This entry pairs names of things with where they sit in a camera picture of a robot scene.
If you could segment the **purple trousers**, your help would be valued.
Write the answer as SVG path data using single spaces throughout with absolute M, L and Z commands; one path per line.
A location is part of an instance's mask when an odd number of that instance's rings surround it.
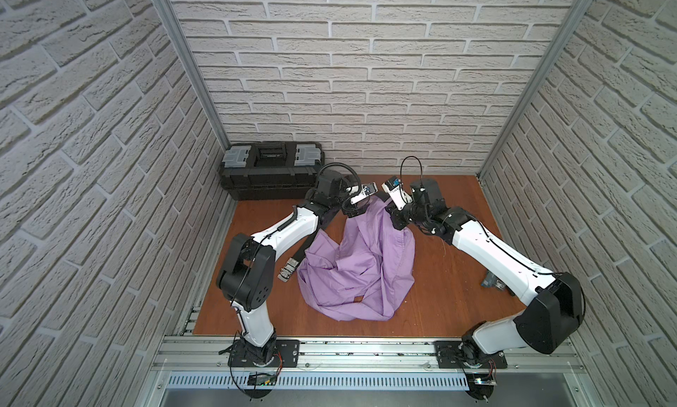
M 317 233 L 296 270 L 301 295 L 336 321 L 388 321 L 414 285 L 414 255 L 412 231 L 395 229 L 386 202 L 373 197 L 347 219 L 340 243 Z

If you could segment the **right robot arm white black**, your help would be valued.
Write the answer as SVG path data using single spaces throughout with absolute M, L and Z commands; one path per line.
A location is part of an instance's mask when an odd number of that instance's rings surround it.
M 393 176 L 382 185 L 393 226 L 409 225 L 438 237 L 484 266 L 525 305 L 512 316 L 483 322 L 462 338 L 456 359 L 478 368 L 507 349 L 530 347 L 552 354 L 585 319 L 585 296 L 576 277 L 531 261 L 492 234 L 467 210 L 447 206 L 433 179 L 414 181 L 405 191 Z

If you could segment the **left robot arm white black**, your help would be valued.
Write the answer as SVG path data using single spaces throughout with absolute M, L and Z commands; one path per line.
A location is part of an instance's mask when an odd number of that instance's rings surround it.
M 215 281 L 242 329 L 226 350 L 232 356 L 231 364 L 240 360 L 255 366 L 268 366 L 275 360 L 282 364 L 266 306 L 277 260 L 298 241 L 312 243 L 338 212 L 347 216 L 365 213 L 375 193 L 375 183 L 363 183 L 352 167 L 334 162 L 318 171 L 316 184 L 291 214 L 263 231 L 232 239 Z

